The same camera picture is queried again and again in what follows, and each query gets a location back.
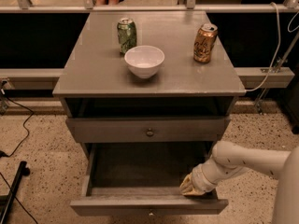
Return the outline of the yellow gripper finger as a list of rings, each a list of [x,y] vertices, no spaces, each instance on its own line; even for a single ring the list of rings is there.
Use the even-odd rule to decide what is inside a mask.
[[[182,194],[191,194],[193,191],[193,185],[192,185],[192,177],[191,175],[186,175],[184,180],[179,186],[180,192]]]
[[[206,194],[204,191],[197,190],[197,189],[182,191],[182,195],[184,196],[203,196],[204,194]]]

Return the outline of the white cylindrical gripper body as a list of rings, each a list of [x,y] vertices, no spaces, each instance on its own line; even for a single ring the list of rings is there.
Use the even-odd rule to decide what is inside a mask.
[[[205,193],[209,193],[213,189],[215,189],[219,183],[218,180],[209,181],[202,169],[202,164],[197,165],[192,169],[191,172],[192,177],[192,185],[193,189],[204,191]]]

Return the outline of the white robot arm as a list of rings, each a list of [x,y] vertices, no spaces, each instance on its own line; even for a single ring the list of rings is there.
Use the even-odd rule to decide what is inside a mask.
[[[195,166],[180,184],[184,196],[200,196],[223,181],[253,170],[275,178],[278,189],[272,224],[299,224],[299,147],[292,151],[245,148],[218,141],[209,158]]]

